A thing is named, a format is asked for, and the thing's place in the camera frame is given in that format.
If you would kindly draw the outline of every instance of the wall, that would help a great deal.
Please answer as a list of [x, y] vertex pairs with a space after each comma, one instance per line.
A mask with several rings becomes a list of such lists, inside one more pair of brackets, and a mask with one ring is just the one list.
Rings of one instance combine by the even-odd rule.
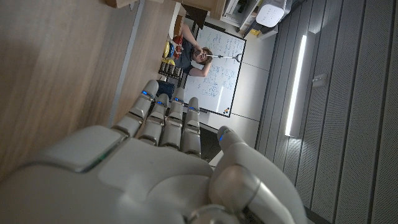
[[[398, 216], [396, 1], [307, 0], [279, 24], [257, 150], [325, 223]], [[301, 36], [316, 34], [300, 136], [284, 135]], [[314, 75], [326, 85], [312, 88]]]
[[[206, 18], [206, 21], [225, 28], [226, 32], [230, 34], [242, 37], [230, 24], [209, 17]], [[186, 19], [185, 23], [192, 26], [192, 21], [189, 19]], [[249, 34], [246, 40], [231, 117], [201, 113], [200, 122], [215, 129], [227, 125], [234, 129], [250, 146], [254, 147], [274, 50], [275, 35], [265, 40], [259, 40], [256, 36]]]

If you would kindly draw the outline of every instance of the fluorescent light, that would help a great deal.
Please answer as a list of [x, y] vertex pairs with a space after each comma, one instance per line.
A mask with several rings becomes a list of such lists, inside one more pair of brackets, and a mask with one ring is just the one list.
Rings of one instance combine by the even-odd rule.
[[292, 97], [290, 98], [289, 114], [287, 115], [286, 130], [285, 130], [285, 135], [287, 135], [287, 136], [291, 136], [290, 131], [292, 128], [294, 108], [295, 108], [296, 99], [297, 99], [297, 92], [299, 90], [299, 82], [300, 82], [300, 76], [301, 76], [301, 69], [303, 66], [303, 58], [304, 58], [306, 42], [307, 42], [307, 36], [303, 35], [303, 39], [301, 40], [300, 52], [298, 53], [298, 61], [297, 61], [296, 74], [294, 77]]

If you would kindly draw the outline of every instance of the wooden table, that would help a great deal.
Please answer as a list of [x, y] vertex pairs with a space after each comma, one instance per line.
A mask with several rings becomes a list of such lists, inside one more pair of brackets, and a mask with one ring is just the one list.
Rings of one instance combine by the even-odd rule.
[[[174, 7], [146, 1], [115, 121], [158, 77]], [[136, 11], [103, 0], [2, 3], [0, 180], [67, 134], [107, 125]]]
[[210, 17], [220, 20], [224, 13], [226, 0], [174, 0], [181, 4], [196, 7], [210, 12]]

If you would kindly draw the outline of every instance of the grey acoustic panel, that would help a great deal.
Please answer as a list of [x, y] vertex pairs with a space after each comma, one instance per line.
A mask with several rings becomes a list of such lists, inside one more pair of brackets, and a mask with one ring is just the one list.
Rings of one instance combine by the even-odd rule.
[[366, 2], [336, 223], [368, 222], [394, 6]]
[[[327, 74], [330, 78], [335, 52], [336, 36], [342, 0], [327, 1], [322, 22], [315, 74]], [[328, 80], [323, 87], [313, 88], [308, 107], [307, 124], [298, 167], [296, 188], [306, 207], [311, 208], [313, 183], [317, 169], [318, 151], [322, 136], [323, 117], [328, 95]]]
[[351, 91], [361, 38], [364, 0], [345, 0], [341, 12], [335, 61], [330, 80], [312, 211], [334, 219], [336, 195], [345, 148]]
[[271, 126], [271, 119], [272, 119], [272, 112], [274, 110], [274, 105], [275, 105], [275, 96], [276, 96], [276, 91], [278, 88], [279, 84], [279, 74], [280, 74], [280, 69], [282, 68], [282, 61], [284, 58], [284, 52], [285, 52], [285, 46], [286, 46], [286, 40], [287, 40], [287, 33], [289, 30], [289, 25], [290, 25], [290, 16], [286, 17], [285, 21], [282, 23], [282, 28], [280, 32], [280, 40], [279, 40], [279, 46], [277, 50], [277, 56], [275, 59], [275, 67], [274, 71], [272, 72], [272, 80], [271, 80], [271, 85], [270, 85], [270, 90], [269, 90], [269, 99], [267, 102], [267, 108], [264, 116], [264, 124], [262, 126], [262, 134], [261, 134], [261, 140], [260, 140], [260, 147], [262, 151], [264, 151], [265, 156], [273, 160], [274, 158], [274, 150], [268, 150], [267, 149], [267, 143], [268, 143], [268, 138], [269, 138], [269, 128]]
[[[310, 23], [308, 25], [309, 32], [313, 32], [318, 27], [321, 27], [324, 6], [325, 6], [325, 2], [320, 2], [320, 1], [312, 2], [311, 18], [310, 18]], [[321, 13], [322, 16], [319, 16], [319, 13], [318, 13], [319, 10], [322, 10], [322, 13]], [[296, 153], [299, 153], [298, 157], [292, 156], [291, 157], [292, 160], [289, 161], [289, 164], [291, 164], [292, 167], [296, 167], [296, 173], [294, 174], [292, 172], [292, 175], [293, 175], [292, 179], [294, 178], [295, 185], [297, 183], [297, 174], [299, 172], [299, 162], [300, 162], [300, 158], [301, 158], [301, 154], [302, 154], [301, 152], [302, 152], [303, 138], [304, 138], [304, 133], [305, 133], [305, 126], [307, 123], [308, 105], [310, 102], [310, 96], [311, 96], [311, 91], [312, 91], [312, 79], [313, 79], [313, 74], [315, 73], [315, 64], [316, 64], [317, 55], [318, 55], [319, 39], [320, 39], [320, 33], [317, 33], [315, 35], [315, 45], [314, 45], [313, 56], [312, 56], [312, 60], [311, 60], [310, 75], [308, 78], [307, 92], [305, 94], [304, 110], [303, 110], [301, 127], [300, 127], [300, 137], [289, 139], [289, 150], [296, 151]]]
[[398, 13], [392, 41], [372, 224], [398, 220]]
[[259, 125], [259, 132], [257, 134], [257, 139], [256, 139], [256, 143], [257, 143], [256, 150], [259, 151], [263, 155], [266, 153], [266, 145], [264, 145], [264, 141], [262, 142], [261, 139], [264, 140], [265, 138], [268, 138], [268, 131], [264, 131], [264, 135], [265, 135], [265, 133], [267, 133], [267, 136], [263, 136], [262, 131], [263, 131], [263, 127], [264, 127], [266, 109], [267, 109], [268, 100], [269, 100], [269, 92], [270, 92], [271, 84], [272, 84], [272, 76], [273, 76], [274, 70], [275, 70], [275, 60], [276, 60], [276, 56], [278, 54], [279, 40], [280, 40], [280, 34], [276, 34], [274, 52], [272, 54], [271, 67], [269, 70], [270, 72], [269, 72], [268, 82], [267, 82], [267, 90], [266, 90], [266, 94], [264, 96], [264, 102], [262, 105], [263, 109], [261, 112], [261, 119], [260, 119], [260, 125]]
[[[295, 70], [296, 70], [296, 66], [297, 66], [297, 60], [294, 60], [294, 58], [297, 57], [297, 55], [300, 51], [301, 38], [299, 38], [299, 37], [302, 37], [308, 31], [308, 24], [310, 22], [310, 16], [311, 16], [311, 9], [312, 9], [312, 0], [305, 1], [302, 4], [300, 20], [298, 22], [294, 56], [293, 56], [293, 61], [292, 61], [292, 65], [290, 68], [290, 76], [291, 77], [294, 77], [295, 72], [296, 72]], [[307, 86], [301, 86], [301, 88], [307, 87], [307, 90], [308, 90], [309, 83], [310, 82], [307, 83]], [[288, 91], [286, 92], [285, 102], [287, 102], [288, 104], [287, 104], [287, 106], [284, 107], [284, 113], [289, 112], [291, 88], [292, 88], [292, 86], [290, 85], [288, 87]], [[286, 159], [285, 159], [285, 166], [284, 166], [283, 171], [286, 174], [286, 176], [290, 179], [290, 181], [292, 181], [292, 183], [295, 184], [297, 169], [299, 167], [301, 140], [289, 138], [288, 141], [289, 141], [289, 143], [288, 143], [288, 147], [286, 150], [286, 157], [285, 157]]]
[[301, 6], [296, 8], [296, 10], [292, 14], [289, 34], [287, 35], [287, 43], [285, 48], [285, 56], [284, 65], [282, 66], [282, 70], [280, 71], [279, 86], [277, 92], [277, 98], [275, 101], [274, 114], [272, 115], [271, 121], [271, 130], [273, 133], [277, 133], [277, 137], [275, 138], [275, 156], [274, 156], [274, 164], [280, 168], [284, 169], [285, 157], [286, 157], [286, 149], [287, 143], [289, 141], [289, 137], [285, 135], [285, 127], [286, 127], [286, 119], [289, 113], [289, 101], [290, 95], [293, 88], [294, 82], [294, 72], [295, 65], [297, 64], [297, 57], [299, 55], [298, 51], [300, 47], [296, 47], [300, 44], [297, 44], [297, 29], [299, 28], [299, 20], [301, 14]]
[[326, 0], [314, 1], [312, 4], [311, 18], [308, 31], [314, 34], [320, 33], [322, 28], [323, 15], [325, 13]]

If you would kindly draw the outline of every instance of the whiteboard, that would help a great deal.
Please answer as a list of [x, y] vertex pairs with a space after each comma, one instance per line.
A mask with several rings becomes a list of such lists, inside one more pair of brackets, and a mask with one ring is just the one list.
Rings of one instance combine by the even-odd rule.
[[[244, 39], [207, 26], [198, 31], [197, 42], [201, 47], [208, 47], [213, 55], [232, 57], [243, 54], [246, 45]], [[203, 65], [194, 61], [192, 65], [203, 68]], [[233, 58], [213, 58], [205, 78], [187, 77], [184, 102], [188, 103], [190, 98], [197, 97], [201, 109], [229, 117], [240, 68], [241, 64]]]

